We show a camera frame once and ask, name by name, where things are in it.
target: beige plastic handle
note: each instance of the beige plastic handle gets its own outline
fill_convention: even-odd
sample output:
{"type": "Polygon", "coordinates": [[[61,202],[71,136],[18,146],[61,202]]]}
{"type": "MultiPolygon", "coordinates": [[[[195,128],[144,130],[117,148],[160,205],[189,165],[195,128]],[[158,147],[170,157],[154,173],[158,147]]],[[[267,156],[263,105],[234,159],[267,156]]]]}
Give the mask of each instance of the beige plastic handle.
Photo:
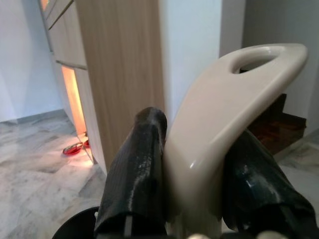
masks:
{"type": "Polygon", "coordinates": [[[296,77],[306,58],[307,49],[300,44],[248,47],[217,60],[190,87],[164,148],[172,205],[182,211],[188,231],[218,236],[212,223],[217,220],[218,227],[223,157],[296,77]],[[248,63],[272,58],[251,71],[235,73],[248,63]]]}

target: curved handle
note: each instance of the curved handle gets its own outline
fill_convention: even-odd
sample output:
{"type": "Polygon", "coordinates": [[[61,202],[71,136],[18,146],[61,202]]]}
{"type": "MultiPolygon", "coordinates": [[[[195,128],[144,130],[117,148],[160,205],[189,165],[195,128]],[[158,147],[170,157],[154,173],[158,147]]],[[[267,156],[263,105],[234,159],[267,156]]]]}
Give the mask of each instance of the curved handle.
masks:
{"type": "Polygon", "coordinates": [[[220,58],[199,76],[179,108],[164,148],[166,175],[177,204],[190,207],[205,197],[231,144],[280,95],[306,58],[307,49],[300,44],[253,46],[220,58]],[[274,59],[234,73],[267,58],[274,59]]]}

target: marble floor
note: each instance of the marble floor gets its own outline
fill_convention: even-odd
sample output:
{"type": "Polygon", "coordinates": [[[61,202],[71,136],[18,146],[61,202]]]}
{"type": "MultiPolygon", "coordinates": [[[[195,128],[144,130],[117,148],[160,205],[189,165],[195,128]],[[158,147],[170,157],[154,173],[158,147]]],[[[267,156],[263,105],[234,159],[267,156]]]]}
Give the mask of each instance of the marble floor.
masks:
{"type": "Polygon", "coordinates": [[[105,174],[78,142],[65,113],[0,123],[0,239],[51,239],[83,209],[98,206],[105,174]]]}

